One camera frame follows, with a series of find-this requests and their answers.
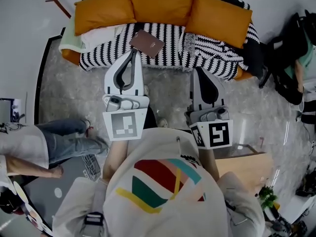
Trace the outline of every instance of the green blanket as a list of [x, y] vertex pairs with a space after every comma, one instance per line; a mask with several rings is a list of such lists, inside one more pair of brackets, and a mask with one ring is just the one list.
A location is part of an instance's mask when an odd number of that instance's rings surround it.
[[75, 17], [72, 16], [69, 20], [68, 26], [65, 29], [63, 37], [58, 47], [61, 52], [62, 49], [70, 49], [78, 53], [87, 52], [84, 43], [81, 41], [81, 36], [75, 36]]

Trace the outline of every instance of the marble floor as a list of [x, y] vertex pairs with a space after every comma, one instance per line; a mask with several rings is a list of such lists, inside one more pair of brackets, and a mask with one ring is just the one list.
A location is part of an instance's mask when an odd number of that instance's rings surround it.
[[[87, 118], [99, 136], [107, 140], [102, 116], [103, 81], [107, 69], [95, 69], [91, 73], [82, 71], [61, 57], [59, 42], [52, 43], [44, 69], [39, 120]], [[144, 82], [149, 86], [151, 107], [156, 117], [166, 118], [169, 127], [186, 129], [183, 113], [190, 105], [190, 74], [144, 68]], [[256, 78], [223, 84], [230, 118], [234, 120], [234, 142], [250, 144], [257, 151], [272, 154], [275, 171], [279, 170], [274, 190], [279, 203], [286, 206], [310, 161], [311, 144], [306, 129], [295, 121], [296, 112], [274, 91], [272, 81], [268, 81], [263, 89], [258, 88]], [[313, 128], [307, 129], [313, 140]], [[239, 154], [236, 146], [228, 151]]]

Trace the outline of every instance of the potted plant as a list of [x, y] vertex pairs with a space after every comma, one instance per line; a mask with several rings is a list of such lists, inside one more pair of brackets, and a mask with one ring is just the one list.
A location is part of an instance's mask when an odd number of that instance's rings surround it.
[[259, 199], [261, 208], [264, 210], [265, 208], [273, 207], [274, 201], [277, 200], [277, 196], [273, 193], [273, 187], [264, 186], [259, 192]]

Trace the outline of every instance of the blue jeans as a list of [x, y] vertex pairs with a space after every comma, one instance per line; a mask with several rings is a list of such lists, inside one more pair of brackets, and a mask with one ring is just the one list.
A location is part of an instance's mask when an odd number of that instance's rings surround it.
[[36, 126], [42, 131], [46, 139], [49, 164], [71, 157], [108, 152], [108, 146], [101, 140], [63, 137], [76, 132], [85, 133], [86, 124], [80, 119], [61, 119]]

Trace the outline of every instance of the brown book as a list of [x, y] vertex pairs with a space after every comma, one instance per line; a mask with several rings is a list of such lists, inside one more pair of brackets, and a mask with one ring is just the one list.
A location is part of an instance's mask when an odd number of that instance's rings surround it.
[[164, 46], [164, 42], [144, 30], [139, 30], [129, 44], [151, 58], [155, 58]]

